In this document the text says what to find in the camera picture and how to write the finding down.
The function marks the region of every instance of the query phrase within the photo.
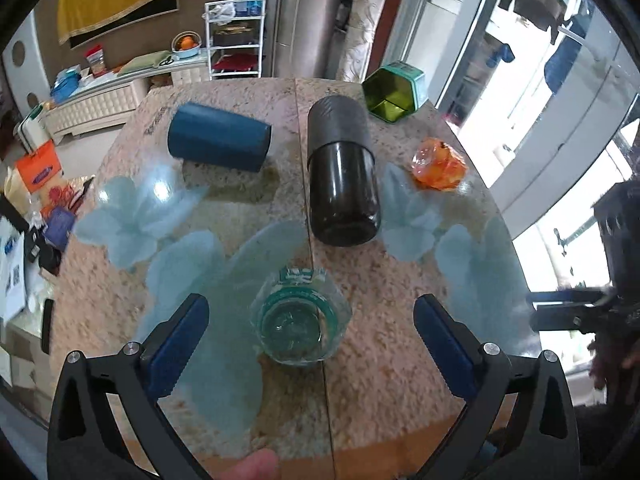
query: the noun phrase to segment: black tumbler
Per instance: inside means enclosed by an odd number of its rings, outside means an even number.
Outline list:
[[[332,246],[368,242],[380,228],[380,202],[366,111],[328,96],[311,107],[307,124],[311,231]]]

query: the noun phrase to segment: gray bottle lid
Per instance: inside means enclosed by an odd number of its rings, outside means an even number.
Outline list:
[[[316,101],[309,110],[306,138],[306,164],[318,148],[334,142],[354,142],[375,159],[367,112],[355,99],[329,95]]]

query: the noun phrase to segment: green hexagonal container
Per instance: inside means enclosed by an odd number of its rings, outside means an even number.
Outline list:
[[[387,123],[407,117],[427,100],[424,72],[403,61],[377,69],[362,82],[367,110]]]

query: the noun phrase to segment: white shelf rack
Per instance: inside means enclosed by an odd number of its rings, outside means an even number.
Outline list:
[[[244,22],[244,21],[260,21],[258,26],[258,43],[252,44],[240,44],[240,45],[230,45],[230,46],[216,46],[213,45],[213,36],[211,33],[211,24],[213,23],[209,18],[209,11],[219,4],[233,3],[240,4],[243,2],[260,2],[260,15],[259,16],[236,16],[231,19],[232,22]],[[207,38],[207,67],[209,68],[209,80],[212,80],[219,76],[234,76],[234,75],[255,75],[257,77],[262,77],[262,50],[264,47],[264,17],[266,11],[267,0],[222,0],[219,2],[208,2],[204,4],[204,16],[205,16],[205,32]],[[211,56],[215,52],[222,51],[222,55],[224,56],[225,50],[233,50],[236,48],[256,48],[258,50],[258,70],[250,70],[247,72],[238,71],[238,72],[214,72],[211,66]]]

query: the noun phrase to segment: orange box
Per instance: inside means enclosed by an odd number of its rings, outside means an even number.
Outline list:
[[[48,140],[31,155],[17,160],[15,167],[30,193],[39,190],[62,170],[53,140]]]

